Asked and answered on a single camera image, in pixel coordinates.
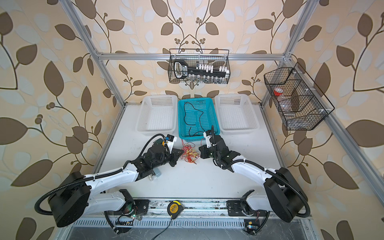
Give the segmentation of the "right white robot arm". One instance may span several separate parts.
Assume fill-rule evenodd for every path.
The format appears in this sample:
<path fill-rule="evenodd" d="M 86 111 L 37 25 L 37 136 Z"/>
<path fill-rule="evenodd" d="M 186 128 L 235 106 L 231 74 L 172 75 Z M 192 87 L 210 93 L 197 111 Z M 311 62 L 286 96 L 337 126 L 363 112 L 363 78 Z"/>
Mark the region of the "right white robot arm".
<path fill-rule="evenodd" d="M 230 209 L 249 217 L 257 211 L 273 212 L 287 223 L 295 217 L 307 218 L 311 215 L 308 197 L 288 169 L 269 169 L 248 160 L 240 153 L 229 150 L 224 139 L 211 131 L 205 132 L 204 138 L 206 144 L 199 147 L 201 158 L 211 158 L 215 166 L 247 177 L 266 192 L 264 198 L 255 190 L 249 190 L 238 200 L 237 206 L 229 206 Z"/>

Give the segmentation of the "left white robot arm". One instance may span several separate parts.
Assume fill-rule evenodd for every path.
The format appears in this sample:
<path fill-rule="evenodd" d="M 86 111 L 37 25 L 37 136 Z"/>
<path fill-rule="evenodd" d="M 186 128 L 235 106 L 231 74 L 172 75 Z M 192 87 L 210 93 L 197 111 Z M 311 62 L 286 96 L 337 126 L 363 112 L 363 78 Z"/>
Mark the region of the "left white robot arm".
<path fill-rule="evenodd" d="M 174 167 L 184 154 L 174 149 L 172 143 L 154 143 L 146 153 L 133 161 L 126 161 L 115 170 L 82 175 L 70 174 L 59 187 L 40 197 L 34 209 L 38 214 L 53 216 L 56 226 L 66 227 L 85 215 L 101 212 L 129 213 L 134 209 L 134 199 L 126 189 L 114 193 L 108 190 L 127 183 L 134 183 L 152 174 L 154 169 L 169 164 Z"/>

